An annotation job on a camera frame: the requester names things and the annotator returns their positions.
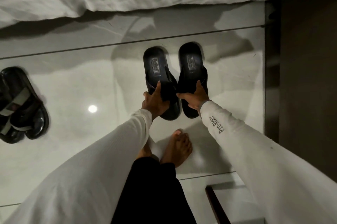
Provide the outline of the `person's left hand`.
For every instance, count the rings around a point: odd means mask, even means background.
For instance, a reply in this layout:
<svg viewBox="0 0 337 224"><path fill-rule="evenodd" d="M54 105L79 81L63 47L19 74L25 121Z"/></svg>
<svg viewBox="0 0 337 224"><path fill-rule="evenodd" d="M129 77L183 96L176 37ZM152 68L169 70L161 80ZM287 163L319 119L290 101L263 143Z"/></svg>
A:
<svg viewBox="0 0 337 224"><path fill-rule="evenodd" d="M152 121L154 121L158 116L166 112L169 106L170 106L169 101L144 100L141 108L149 111L152 115Z"/></svg>

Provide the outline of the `black trousers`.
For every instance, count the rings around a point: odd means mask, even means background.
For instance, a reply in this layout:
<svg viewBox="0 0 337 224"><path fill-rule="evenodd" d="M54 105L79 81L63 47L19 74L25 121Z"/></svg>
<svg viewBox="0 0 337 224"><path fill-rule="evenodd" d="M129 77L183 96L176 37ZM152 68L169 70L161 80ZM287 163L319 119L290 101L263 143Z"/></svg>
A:
<svg viewBox="0 0 337 224"><path fill-rule="evenodd" d="M196 224L173 163L134 161L111 224Z"/></svg>

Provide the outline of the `black slipper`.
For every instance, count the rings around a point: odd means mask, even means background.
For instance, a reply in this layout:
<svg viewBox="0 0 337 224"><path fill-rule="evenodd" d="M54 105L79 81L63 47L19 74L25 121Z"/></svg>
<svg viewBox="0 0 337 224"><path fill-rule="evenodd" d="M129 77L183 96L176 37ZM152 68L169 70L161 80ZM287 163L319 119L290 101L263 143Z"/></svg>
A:
<svg viewBox="0 0 337 224"><path fill-rule="evenodd" d="M180 76L178 93L194 93L196 83L200 80L208 94L208 72L203 64L203 56L199 45L195 42L183 44L179 49Z"/></svg>
<svg viewBox="0 0 337 224"><path fill-rule="evenodd" d="M145 81L149 94L156 90L158 81L161 82L161 98L169 101L170 106L160 117L164 120L176 120L181 112L177 97L178 82L169 71L166 53L163 48L155 46L148 48L143 55Z"/></svg>

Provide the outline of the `dark wooden furniture edge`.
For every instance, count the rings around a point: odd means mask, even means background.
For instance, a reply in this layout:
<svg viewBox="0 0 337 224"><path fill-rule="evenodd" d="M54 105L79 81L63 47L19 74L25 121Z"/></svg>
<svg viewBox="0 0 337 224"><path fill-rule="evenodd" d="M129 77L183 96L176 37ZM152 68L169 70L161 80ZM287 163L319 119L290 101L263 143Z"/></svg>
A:
<svg viewBox="0 0 337 224"><path fill-rule="evenodd" d="M231 224L225 211L223 210L213 188L210 185L205 187L206 196L213 210L213 214L218 224Z"/></svg>

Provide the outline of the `person's foot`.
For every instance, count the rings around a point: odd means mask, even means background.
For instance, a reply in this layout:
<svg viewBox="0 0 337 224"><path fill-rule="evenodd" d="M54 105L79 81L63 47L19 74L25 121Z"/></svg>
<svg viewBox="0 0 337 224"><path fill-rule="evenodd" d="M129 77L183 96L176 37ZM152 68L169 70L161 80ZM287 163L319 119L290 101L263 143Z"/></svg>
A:
<svg viewBox="0 0 337 224"><path fill-rule="evenodd" d="M150 140L148 139L147 142L145 143L144 147L139 151L137 158L146 158L146 157L152 157L152 151L150 149Z"/></svg>
<svg viewBox="0 0 337 224"><path fill-rule="evenodd" d="M193 146L188 133L178 129L171 135L160 164L172 163L178 168L188 159L192 151Z"/></svg>

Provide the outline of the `person's left foot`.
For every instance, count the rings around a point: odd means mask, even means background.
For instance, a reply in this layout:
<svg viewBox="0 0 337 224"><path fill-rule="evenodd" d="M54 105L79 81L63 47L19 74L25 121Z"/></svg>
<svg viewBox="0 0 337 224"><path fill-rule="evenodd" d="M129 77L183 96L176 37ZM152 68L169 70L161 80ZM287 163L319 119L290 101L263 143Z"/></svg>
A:
<svg viewBox="0 0 337 224"><path fill-rule="evenodd" d="M146 158L146 157L152 157L152 151L150 149L150 140L148 139L147 142L145 143L144 147L139 151L137 158Z"/></svg>

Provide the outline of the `person's right forearm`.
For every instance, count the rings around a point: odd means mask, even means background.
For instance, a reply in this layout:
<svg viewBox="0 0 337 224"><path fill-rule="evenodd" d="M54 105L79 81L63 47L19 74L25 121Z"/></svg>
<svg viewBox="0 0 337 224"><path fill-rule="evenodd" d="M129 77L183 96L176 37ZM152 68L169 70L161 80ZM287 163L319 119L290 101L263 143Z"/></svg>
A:
<svg viewBox="0 0 337 224"><path fill-rule="evenodd" d="M336 182L213 101L200 114L268 224L337 224Z"/></svg>

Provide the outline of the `person's left forearm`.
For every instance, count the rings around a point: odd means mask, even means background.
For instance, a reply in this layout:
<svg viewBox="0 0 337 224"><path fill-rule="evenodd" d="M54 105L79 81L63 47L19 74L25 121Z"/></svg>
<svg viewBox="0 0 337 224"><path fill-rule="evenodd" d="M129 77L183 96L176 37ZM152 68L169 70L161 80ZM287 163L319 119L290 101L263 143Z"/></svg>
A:
<svg viewBox="0 0 337 224"><path fill-rule="evenodd" d="M152 114L129 120L52 171L4 224L110 224Z"/></svg>

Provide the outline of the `dark brown wooden cabinet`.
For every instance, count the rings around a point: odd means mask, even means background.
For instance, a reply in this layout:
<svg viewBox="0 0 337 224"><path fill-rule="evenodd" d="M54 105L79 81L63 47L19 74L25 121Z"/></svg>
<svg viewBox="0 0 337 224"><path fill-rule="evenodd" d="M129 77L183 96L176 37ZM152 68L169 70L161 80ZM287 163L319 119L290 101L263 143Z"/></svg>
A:
<svg viewBox="0 0 337 224"><path fill-rule="evenodd" d="M265 1L264 133L302 158L337 156L337 0Z"/></svg>

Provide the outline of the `person's right foot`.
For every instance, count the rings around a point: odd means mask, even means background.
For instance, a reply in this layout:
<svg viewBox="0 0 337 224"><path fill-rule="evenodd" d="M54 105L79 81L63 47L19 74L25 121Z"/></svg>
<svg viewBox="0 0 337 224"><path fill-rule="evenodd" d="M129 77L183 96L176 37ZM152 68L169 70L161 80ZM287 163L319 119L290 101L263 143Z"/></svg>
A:
<svg viewBox="0 0 337 224"><path fill-rule="evenodd" d="M188 159L192 151L193 146L188 133L178 129L171 135L160 164L172 163L178 168Z"/></svg>

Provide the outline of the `person's right hand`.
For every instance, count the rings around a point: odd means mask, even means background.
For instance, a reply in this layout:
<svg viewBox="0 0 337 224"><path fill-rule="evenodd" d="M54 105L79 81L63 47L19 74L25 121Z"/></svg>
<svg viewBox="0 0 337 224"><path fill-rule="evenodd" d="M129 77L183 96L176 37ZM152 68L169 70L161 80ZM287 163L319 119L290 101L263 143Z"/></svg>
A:
<svg viewBox="0 0 337 224"><path fill-rule="evenodd" d="M196 110L200 115L200 109L204 103L210 101L206 91L201 85L200 80L196 82L196 90L194 93L191 93L191 100L187 101L188 106Z"/></svg>

